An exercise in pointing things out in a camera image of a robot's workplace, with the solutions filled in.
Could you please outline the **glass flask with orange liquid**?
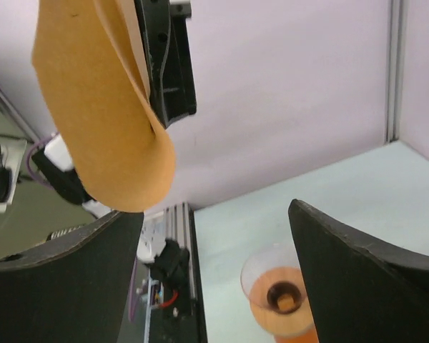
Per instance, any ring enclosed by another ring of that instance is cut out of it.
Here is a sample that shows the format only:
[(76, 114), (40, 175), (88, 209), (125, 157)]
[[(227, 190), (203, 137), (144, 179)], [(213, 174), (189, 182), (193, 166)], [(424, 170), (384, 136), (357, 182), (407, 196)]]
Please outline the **glass flask with orange liquid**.
[(305, 332), (292, 336), (274, 336), (276, 343), (318, 343), (317, 331), (315, 327), (311, 327)]

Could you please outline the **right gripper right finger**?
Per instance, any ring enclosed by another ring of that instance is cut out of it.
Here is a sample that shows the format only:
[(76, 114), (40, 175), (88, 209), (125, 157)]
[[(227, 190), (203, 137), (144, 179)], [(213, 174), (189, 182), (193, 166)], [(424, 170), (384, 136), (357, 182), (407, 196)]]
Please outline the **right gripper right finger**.
[(429, 343), (429, 256), (294, 199), (288, 216), (320, 342)]

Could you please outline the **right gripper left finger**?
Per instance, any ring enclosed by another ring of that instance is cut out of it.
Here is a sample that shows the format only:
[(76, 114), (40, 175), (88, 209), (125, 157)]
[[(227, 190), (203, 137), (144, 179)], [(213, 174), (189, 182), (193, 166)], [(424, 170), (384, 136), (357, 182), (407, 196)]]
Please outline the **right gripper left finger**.
[(111, 212), (0, 260), (0, 342), (116, 342), (144, 215)]

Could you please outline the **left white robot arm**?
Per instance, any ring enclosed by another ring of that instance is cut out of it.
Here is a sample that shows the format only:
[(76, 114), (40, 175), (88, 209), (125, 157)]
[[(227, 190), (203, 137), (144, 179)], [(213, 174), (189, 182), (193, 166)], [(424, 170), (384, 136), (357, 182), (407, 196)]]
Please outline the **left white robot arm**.
[(33, 155), (73, 204), (144, 212), (169, 192), (167, 129), (195, 114), (188, 1), (41, 1), (32, 64), (56, 135)]

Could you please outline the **brown paper coffee filter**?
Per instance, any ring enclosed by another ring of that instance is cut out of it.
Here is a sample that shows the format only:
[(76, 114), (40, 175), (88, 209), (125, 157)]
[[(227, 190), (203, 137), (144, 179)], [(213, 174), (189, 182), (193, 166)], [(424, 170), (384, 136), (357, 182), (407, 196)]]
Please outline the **brown paper coffee filter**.
[(171, 188), (173, 143), (153, 112), (131, 1), (41, 1), (32, 51), (41, 93), (87, 193), (143, 212)]

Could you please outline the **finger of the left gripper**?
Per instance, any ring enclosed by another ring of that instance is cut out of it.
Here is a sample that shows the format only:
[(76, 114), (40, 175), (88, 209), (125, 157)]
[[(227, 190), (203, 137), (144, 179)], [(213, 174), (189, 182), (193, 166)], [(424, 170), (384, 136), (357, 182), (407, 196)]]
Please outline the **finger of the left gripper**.
[(197, 100), (187, 35), (189, 1), (134, 2), (149, 73), (149, 100), (167, 128), (196, 114)]

